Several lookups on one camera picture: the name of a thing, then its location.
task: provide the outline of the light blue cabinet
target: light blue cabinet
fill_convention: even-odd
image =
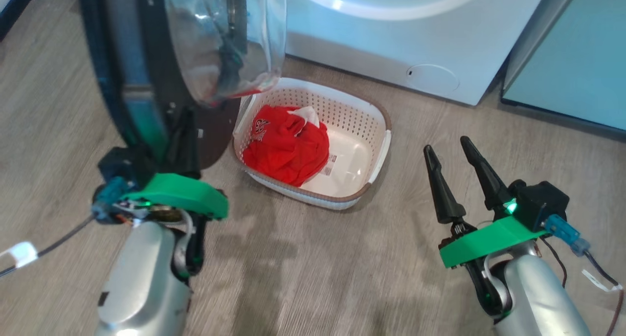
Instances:
[[[504,98],[626,129],[626,0],[572,0]]]

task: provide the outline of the white washing machine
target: white washing machine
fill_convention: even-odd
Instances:
[[[287,53],[476,105],[540,0],[288,0]]]

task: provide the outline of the label inside basket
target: label inside basket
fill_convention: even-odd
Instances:
[[[335,166],[335,162],[337,161],[337,156],[333,155],[333,154],[329,154],[328,155],[328,162],[326,163],[326,166],[324,166],[324,168],[322,169],[322,171],[319,171],[319,173],[325,175],[325,176],[330,176],[331,172],[333,171],[333,167]]]

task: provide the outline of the red clothing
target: red clothing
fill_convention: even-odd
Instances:
[[[319,128],[288,111],[297,107],[263,106],[254,118],[246,165],[292,186],[317,174],[328,160],[326,125]]]

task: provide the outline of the perforated basket wall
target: perforated basket wall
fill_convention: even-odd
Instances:
[[[252,135],[254,117],[264,105],[269,106],[313,106],[320,121],[326,124],[331,133],[354,140],[365,149],[370,158],[369,166],[361,186],[346,196],[333,196],[324,193],[325,189],[313,190],[293,187],[278,182],[247,167],[243,162],[243,151],[248,147]],[[233,133],[233,150],[244,169],[258,182],[279,193],[302,202],[308,202],[329,209],[345,209],[353,206],[378,176],[391,142],[391,122],[386,111],[372,102],[367,102],[342,91],[320,86],[302,80],[281,78],[270,91],[254,95],[248,108]]]

